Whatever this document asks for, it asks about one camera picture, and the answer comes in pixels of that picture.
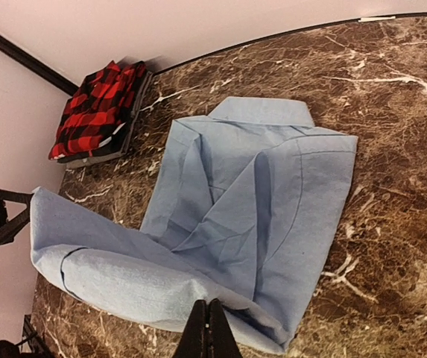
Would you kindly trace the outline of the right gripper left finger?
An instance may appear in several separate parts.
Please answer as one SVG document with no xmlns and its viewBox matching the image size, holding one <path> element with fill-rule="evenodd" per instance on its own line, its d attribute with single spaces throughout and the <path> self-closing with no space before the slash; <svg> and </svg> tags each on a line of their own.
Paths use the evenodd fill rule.
<svg viewBox="0 0 427 358">
<path fill-rule="evenodd" d="M 208 357 L 209 308 L 204 300 L 195 301 L 175 351 L 175 358 Z"/>
</svg>

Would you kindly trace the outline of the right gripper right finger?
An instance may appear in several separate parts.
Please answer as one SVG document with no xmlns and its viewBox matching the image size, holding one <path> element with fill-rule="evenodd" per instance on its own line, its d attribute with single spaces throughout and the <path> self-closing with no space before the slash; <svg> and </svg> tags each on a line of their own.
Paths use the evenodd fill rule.
<svg viewBox="0 0 427 358">
<path fill-rule="evenodd" d="M 241 358 L 241 352 L 218 299 L 209 303 L 207 324 L 207 356 L 210 358 Z"/>
</svg>

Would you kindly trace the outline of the light blue long sleeve shirt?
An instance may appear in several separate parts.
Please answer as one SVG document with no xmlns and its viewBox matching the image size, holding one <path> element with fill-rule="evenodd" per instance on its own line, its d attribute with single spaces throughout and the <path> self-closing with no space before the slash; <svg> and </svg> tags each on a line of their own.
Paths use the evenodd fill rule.
<svg viewBox="0 0 427 358">
<path fill-rule="evenodd" d="M 172 122 L 142 225 L 46 189 L 31 199 L 31 261 L 100 310 L 180 332 L 218 299 L 237 342 L 283 353 L 311 300 L 349 194 L 358 139 L 301 101 L 229 97 Z"/>
</svg>

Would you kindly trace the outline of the red black plaid shirt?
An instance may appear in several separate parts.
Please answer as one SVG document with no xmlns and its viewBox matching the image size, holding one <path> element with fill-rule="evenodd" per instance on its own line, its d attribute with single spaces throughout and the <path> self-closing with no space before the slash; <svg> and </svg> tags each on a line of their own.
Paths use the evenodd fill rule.
<svg viewBox="0 0 427 358">
<path fill-rule="evenodd" d="M 66 163 L 121 149 L 150 75 L 143 61 L 111 61 L 87 75 L 66 102 L 48 158 Z"/>
</svg>

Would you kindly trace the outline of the grey folded shirt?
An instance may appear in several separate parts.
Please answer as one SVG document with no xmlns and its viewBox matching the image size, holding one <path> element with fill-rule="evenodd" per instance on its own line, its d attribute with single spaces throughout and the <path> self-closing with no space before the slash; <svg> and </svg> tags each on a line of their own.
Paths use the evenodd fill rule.
<svg viewBox="0 0 427 358">
<path fill-rule="evenodd" d="M 95 164 L 104 163 L 123 157 L 129 150 L 130 140 L 134 132 L 134 126 L 139 116 L 140 106 L 145 93 L 151 83 L 153 73 L 146 70 L 143 75 L 138 91 L 133 100 L 133 106 L 127 117 L 127 122 L 112 137 L 112 139 L 91 154 L 83 152 L 72 157 L 64 157 L 57 160 L 59 164 L 65 164 L 67 169 L 77 169 Z"/>
</svg>

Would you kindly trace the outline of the left black frame post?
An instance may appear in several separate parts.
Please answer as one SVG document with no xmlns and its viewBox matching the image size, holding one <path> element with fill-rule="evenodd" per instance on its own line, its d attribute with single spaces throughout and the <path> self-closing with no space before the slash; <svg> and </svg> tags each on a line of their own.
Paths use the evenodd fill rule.
<svg viewBox="0 0 427 358">
<path fill-rule="evenodd" d="M 24 66 L 67 95 L 73 96 L 78 86 L 51 67 L 45 65 L 2 35 L 0 35 L 0 52 Z"/>
</svg>

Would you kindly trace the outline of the white wall clip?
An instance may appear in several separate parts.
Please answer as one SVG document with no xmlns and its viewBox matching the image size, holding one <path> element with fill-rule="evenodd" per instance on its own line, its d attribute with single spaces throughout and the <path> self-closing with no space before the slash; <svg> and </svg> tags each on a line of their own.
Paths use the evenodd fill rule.
<svg viewBox="0 0 427 358">
<path fill-rule="evenodd" d="M 396 16 L 368 16 L 361 17 L 358 22 L 379 22 L 396 19 Z"/>
</svg>

